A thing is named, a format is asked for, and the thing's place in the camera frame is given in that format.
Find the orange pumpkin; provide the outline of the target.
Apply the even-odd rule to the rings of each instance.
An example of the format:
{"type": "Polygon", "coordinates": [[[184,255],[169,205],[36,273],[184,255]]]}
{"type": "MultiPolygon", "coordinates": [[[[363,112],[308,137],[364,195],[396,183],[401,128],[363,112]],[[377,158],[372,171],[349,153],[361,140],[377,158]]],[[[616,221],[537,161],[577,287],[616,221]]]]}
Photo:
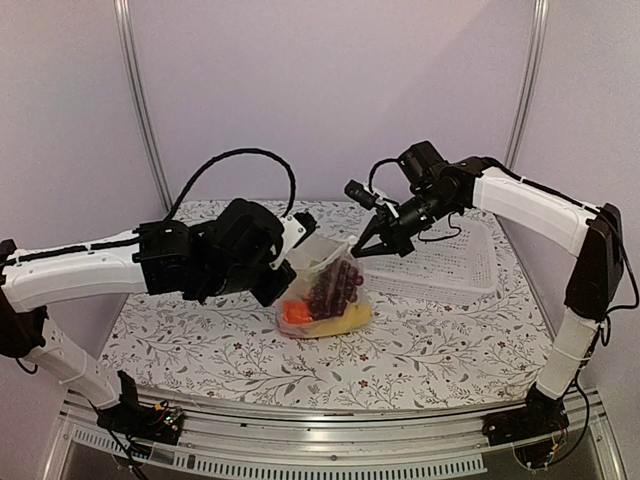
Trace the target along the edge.
{"type": "Polygon", "coordinates": [[[309,305],[304,300],[285,300],[282,317],[288,325],[305,325],[313,321],[309,305]]]}

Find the white green cauliflower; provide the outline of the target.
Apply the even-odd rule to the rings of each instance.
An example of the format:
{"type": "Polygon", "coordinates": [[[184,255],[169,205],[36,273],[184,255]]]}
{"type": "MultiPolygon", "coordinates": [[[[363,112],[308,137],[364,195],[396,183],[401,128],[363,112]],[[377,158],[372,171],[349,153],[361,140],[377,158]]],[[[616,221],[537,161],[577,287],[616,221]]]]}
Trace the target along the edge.
{"type": "Polygon", "coordinates": [[[313,274],[322,271],[329,266],[333,260],[330,257],[326,257],[322,260],[312,259],[308,265],[303,269],[306,274],[313,274]]]}

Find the clear zip top bag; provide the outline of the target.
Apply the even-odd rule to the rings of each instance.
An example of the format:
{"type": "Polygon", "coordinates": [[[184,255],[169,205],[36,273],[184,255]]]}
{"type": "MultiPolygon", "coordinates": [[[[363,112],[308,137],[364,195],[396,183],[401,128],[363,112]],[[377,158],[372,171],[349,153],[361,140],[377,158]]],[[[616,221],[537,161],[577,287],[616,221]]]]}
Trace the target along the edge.
{"type": "Polygon", "coordinates": [[[355,243],[353,235],[313,234],[287,255],[296,279],[276,302],[281,333],[317,339],[347,334],[371,321],[363,267],[351,254],[355,243]]]}

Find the dark red grape bunch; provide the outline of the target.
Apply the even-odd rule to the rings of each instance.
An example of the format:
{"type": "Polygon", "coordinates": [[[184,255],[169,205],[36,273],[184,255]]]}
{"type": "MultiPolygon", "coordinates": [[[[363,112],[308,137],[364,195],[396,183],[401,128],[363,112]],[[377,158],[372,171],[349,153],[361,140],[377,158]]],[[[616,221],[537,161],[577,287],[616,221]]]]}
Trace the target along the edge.
{"type": "Polygon", "coordinates": [[[307,295],[313,321],[344,315],[358,300],[358,288],[364,283],[359,268],[349,260],[338,259],[324,268],[307,295]]]}

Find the white plastic basket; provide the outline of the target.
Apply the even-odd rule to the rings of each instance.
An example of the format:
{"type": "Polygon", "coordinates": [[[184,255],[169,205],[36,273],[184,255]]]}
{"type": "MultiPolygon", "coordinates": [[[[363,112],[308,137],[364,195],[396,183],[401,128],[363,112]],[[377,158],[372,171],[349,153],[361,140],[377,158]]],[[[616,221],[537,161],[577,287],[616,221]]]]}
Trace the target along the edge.
{"type": "Polygon", "coordinates": [[[495,293],[498,266],[489,228],[471,219],[458,219],[459,234],[435,226],[415,241],[404,258],[369,257],[362,260],[365,285],[374,292],[416,300],[471,305],[495,293]]]}

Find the yellow corn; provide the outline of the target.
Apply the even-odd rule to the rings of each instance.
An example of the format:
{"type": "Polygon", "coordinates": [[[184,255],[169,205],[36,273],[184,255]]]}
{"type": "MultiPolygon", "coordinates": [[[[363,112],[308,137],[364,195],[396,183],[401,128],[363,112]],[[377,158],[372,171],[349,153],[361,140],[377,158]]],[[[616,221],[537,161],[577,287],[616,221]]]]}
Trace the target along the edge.
{"type": "Polygon", "coordinates": [[[351,304],[341,317],[313,321],[294,329],[294,338],[314,339],[342,335],[357,330],[371,321],[371,307],[364,304],[351,304]]]}

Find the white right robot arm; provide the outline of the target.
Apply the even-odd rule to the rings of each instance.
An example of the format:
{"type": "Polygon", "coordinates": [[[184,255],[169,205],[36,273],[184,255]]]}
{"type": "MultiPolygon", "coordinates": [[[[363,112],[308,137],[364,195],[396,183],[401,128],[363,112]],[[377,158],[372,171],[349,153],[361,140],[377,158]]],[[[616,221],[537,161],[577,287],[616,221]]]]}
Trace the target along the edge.
{"type": "Polygon", "coordinates": [[[631,271],[619,209],[574,200],[515,174],[492,157],[449,162],[429,141],[412,145],[393,162],[410,185],[412,196],[406,202],[394,205],[355,180],[344,188],[350,199],[374,213],[353,249],[355,257],[405,257],[413,252],[419,233],[470,209],[519,224],[575,257],[563,321],[532,387],[534,394],[546,398],[536,398],[517,415],[524,435],[539,435],[556,417],[550,400],[561,399],[588,363],[597,333],[609,325],[621,278],[631,271]]]}

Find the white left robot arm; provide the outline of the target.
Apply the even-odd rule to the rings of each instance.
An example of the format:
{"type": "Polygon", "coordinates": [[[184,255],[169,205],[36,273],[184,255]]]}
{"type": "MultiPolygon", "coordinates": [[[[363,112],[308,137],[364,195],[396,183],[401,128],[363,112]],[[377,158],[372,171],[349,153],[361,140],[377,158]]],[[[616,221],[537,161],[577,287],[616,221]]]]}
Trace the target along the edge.
{"type": "Polygon", "coordinates": [[[24,359],[83,395],[128,434],[148,426],[135,384],[104,368],[50,318],[53,303],[108,294],[179,293],[187,301],[248,291],[272,305],[295,279],[286,256],[306,236],[303,221],[233,200],[214,220],[140,225],[97,242],[53,250],[1,243],[1,354],[24,359]]]}

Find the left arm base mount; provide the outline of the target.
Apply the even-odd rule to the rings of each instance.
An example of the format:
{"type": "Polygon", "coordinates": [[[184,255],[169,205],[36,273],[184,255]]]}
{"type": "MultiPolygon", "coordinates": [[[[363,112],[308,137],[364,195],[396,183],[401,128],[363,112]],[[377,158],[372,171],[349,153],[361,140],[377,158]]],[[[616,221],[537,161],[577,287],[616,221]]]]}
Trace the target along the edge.
{"type": "Polygon", "coordinates": [[[97,424],[105,430],[172,446],[178,444],[184,424],[184,411],[166,401],[155,406],[119,403],[108,409],[96,408],[96,414],[97,424]]]}

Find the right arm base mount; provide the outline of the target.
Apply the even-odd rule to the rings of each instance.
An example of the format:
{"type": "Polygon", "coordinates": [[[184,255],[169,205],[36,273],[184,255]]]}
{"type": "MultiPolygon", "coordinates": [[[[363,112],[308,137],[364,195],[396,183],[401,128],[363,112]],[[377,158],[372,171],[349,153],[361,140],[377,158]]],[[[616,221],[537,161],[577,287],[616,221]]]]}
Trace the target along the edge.
{"type": "Polygon", "coordinates": [[[482,434],[491,446],[523,441],[569,426],[562,399],[551,399],[532,388],[523,406],[486,415],[482,434]]]}

